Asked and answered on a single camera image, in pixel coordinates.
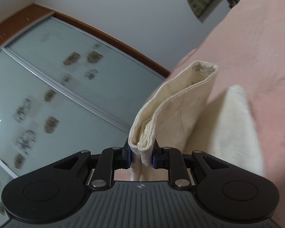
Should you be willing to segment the frosted floral wardrobe door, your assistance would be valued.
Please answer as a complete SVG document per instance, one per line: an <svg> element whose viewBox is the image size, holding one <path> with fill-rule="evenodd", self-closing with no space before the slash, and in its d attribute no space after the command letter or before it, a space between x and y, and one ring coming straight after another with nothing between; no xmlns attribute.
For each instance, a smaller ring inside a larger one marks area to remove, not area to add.
<svg viewBox="0 0 285 228"><path fill-rule="evenodd" d="M108 43L54 17L26 30L4 51L41 80L128 132L163 77Z"/></svg>

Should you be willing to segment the pink bed blanket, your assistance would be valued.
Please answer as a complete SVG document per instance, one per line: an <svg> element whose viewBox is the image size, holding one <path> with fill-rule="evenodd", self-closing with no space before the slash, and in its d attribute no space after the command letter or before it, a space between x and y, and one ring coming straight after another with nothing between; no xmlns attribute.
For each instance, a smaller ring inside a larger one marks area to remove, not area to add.
<svg viewBox="0 0 285 228"><path fill-rule="evenodd" d="M165 82L194 61L218 67L209 100L230 86L244 89L263 155L263 176L279 190L273 219L285 227L285 0L241 0Z"/></svg>

